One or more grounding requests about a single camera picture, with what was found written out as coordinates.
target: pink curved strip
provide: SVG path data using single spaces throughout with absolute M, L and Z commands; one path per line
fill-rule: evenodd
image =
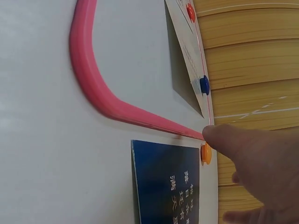
M 110 91 L 98 70 L 93 53 L 96 4 L 97 0 L 78 0 L 70 32 L 71 63 L 89 101 L 109 118 L 203 140 L 201 133 L 125 103 Z

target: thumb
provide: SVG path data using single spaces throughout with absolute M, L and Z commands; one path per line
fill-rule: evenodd
M 246 130 L 232 125 L 207 126 L 202 134 L 215 150 L 235 162 L 235 155 L 258 138 L 259 130 Z

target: orange magnet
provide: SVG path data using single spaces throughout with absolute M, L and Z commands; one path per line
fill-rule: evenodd
M 195 15 L 195 11 L 194 11 L 194 8 L 192 7 L 192 5 L 190 3 L 188 3 L 186 5 L 186 8 L 187 8 L 187 12 L 188 12 L 188 15 L 189 15 L 189 18 L 192 22 L 195 22 L 195 19 L 196 19 L 196 15 Z
M 201 146 L 201 160 L 207 163 L 207 165 L 211 163 L 212 148 L 207 143 Z

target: wooden wall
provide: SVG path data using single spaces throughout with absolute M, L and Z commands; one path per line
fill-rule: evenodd
M 299 126 L 299 0 L 194 0 L 216 124 L 277 130 Z M 227 210 L 260 206 L 231 182 L 218 155 L 219 223 Z

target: blue card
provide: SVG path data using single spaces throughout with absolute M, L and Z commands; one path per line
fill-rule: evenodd
M 199 223 L 199 149 L 133 140 L 141 224 Z

